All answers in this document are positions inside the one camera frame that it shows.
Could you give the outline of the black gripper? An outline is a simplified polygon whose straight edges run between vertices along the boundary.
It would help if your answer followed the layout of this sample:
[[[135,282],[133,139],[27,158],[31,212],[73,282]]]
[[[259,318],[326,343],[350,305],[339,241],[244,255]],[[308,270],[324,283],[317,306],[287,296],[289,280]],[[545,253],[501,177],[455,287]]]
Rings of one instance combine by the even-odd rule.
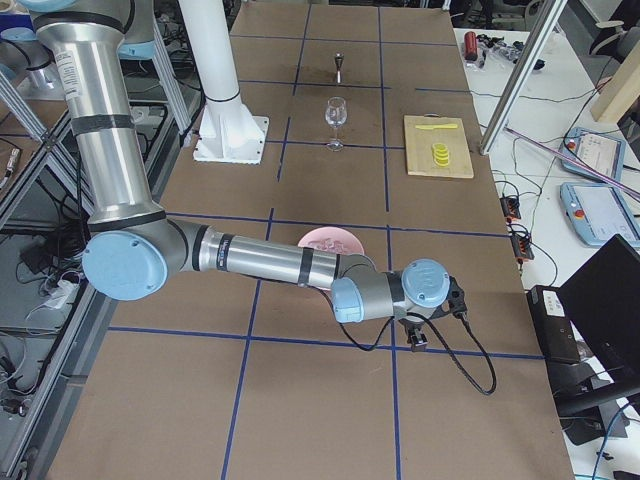
[[[422,325],[408,320],[403,320],[402,325],[404,327],[407,336],[407,343],[410,345],[410,349],[425,350],[426,336],[422,331]]]

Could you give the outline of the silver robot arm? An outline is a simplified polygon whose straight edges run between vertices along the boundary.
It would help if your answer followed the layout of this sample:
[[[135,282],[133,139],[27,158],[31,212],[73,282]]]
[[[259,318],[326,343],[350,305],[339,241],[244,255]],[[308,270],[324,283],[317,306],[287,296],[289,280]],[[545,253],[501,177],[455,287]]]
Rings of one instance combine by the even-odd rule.
[[[363,255],[339,255],[170,220],[151,195],[119,51],[152,30],[147,1],[29,1],[38,40],[53,54],[93,191],[91,239],[82,267],[101,293],[121,301],[158,291],[174,274],[218,270],[319,289],[341,324],[390,318],[411,347],[455,301],[432,260],[380,272]]]

